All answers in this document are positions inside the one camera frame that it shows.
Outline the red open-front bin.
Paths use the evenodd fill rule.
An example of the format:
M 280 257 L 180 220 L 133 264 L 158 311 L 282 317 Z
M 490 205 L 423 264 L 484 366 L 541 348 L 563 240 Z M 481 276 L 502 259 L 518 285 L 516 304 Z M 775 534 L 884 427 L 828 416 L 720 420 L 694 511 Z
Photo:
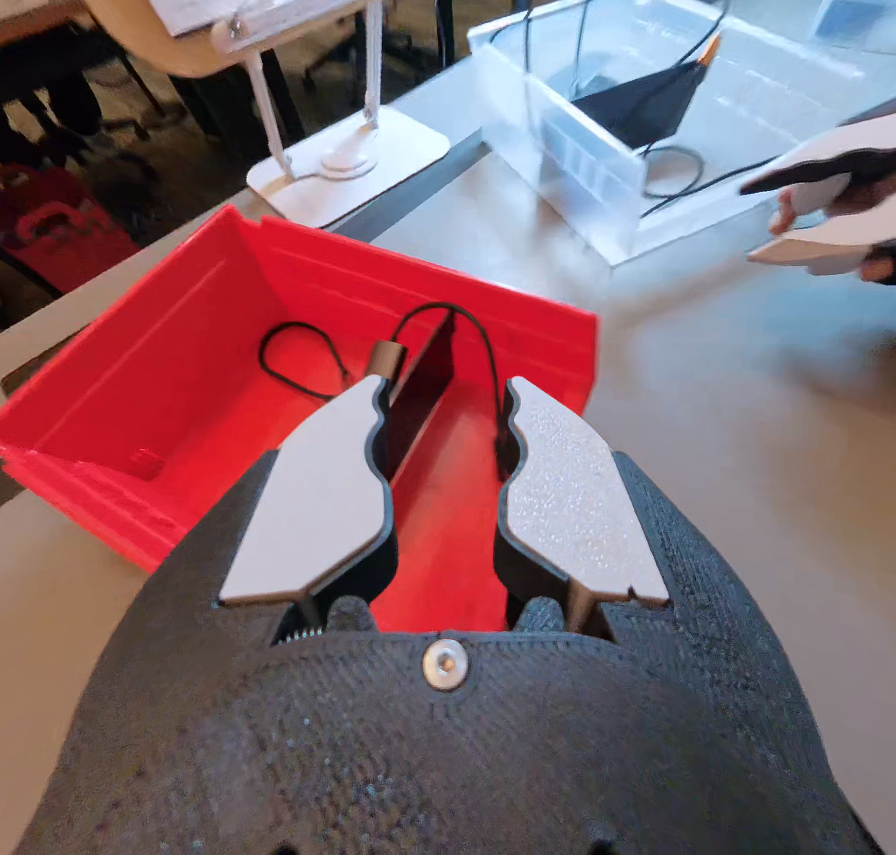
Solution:
M 11 476 L 144 570 L 156 570 L 264 452 L 322 406 L 266 374 L 285 321 L 329 334 L 352 381 L 421 303 L 474 315 L 497 377 L 583 414 L 600 319 L 558 301 L 284 220 L 214 214 L 2 408 Z M 505 625 L 494 571 L 500 488 L 486 349 L 459 317 L 454 377 L 393 480 L 399 566 L 375 600 L 388 632 Z

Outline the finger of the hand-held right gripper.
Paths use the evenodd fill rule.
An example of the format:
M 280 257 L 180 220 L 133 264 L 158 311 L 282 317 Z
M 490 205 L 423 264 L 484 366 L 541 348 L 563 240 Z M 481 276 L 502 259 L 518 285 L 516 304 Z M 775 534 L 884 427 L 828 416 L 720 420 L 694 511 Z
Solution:
M 856 213 L 823 218 L 798 227 L 797 217 L 776 213 L 765 245 L 748 252 L 746 260 L 770 267 L 803 267 L 816 276 L 836 276 L 857 270 L 867 258 L 894 245 L 894 213 Z
M 869 185 L 895 171 L 895 116 L 863 117 L 819 133 L 759 167 L 741 195 L 787 189 L 797 215 L 829 207 L 851 185 Z

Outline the dark red backpack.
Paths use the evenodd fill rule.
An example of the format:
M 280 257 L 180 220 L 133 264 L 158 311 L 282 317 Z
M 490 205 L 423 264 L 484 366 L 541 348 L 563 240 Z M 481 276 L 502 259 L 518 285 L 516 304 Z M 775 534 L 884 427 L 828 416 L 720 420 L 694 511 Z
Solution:
M 60 297 L 140 251 L 79 177 L 2 165 L 2 260 Z

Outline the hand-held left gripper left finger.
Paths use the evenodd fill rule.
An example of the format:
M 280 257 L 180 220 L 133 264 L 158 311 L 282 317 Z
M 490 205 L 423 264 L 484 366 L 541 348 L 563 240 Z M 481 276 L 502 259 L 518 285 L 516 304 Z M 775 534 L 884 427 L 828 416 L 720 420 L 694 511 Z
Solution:
M 336 599 L 372 603 L 394 579 L 398 544 L 388 463 L 391 382 L 371 374 L 286 436 L 218 599 L 292 603 L 323 616 Z

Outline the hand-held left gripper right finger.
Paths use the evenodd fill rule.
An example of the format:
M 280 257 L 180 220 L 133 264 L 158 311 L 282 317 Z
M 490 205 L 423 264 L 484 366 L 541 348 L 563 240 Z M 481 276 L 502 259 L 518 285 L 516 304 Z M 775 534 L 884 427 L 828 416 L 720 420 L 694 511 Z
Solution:
M 586 633 L 605 603 L 665 607 L 670 596 L 610 445 L 529 379 L 505 384 L 494 570 L 513 625 L 537 598 Z

